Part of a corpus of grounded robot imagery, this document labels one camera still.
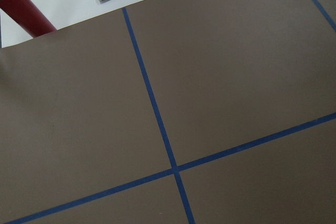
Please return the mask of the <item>red bottle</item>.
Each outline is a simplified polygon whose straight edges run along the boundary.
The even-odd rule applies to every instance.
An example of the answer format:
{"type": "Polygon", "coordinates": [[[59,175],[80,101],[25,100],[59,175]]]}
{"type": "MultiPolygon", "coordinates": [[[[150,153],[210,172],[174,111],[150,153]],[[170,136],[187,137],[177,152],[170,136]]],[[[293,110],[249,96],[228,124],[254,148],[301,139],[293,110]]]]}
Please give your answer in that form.
{"type": "Polygon", "coordinates": [[[1,0],[1,10],[33,38],[56,31],[31,0],[1,0]]]}

